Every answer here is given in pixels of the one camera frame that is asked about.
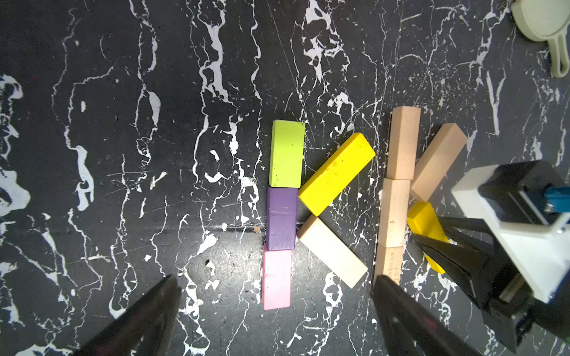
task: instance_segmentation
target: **small yellow block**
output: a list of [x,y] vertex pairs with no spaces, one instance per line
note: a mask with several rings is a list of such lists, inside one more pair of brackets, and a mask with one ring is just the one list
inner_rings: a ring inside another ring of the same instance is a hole
[[361,133],[354,133],[299,189],[299,198],[319,216],[376,153]]
[[[410,210],[408,210],[408,225],[414,234],[427,236],[443,242],[449,242],[449,239],[445,236],[445,232],[437,219],[435,210],[433,210],[430,203],[417,202],[414,204]],[[428,255],[426,255],[426,259],[434,271],[441,274],[445,273],[443,268],[441,268],[441,266]]]

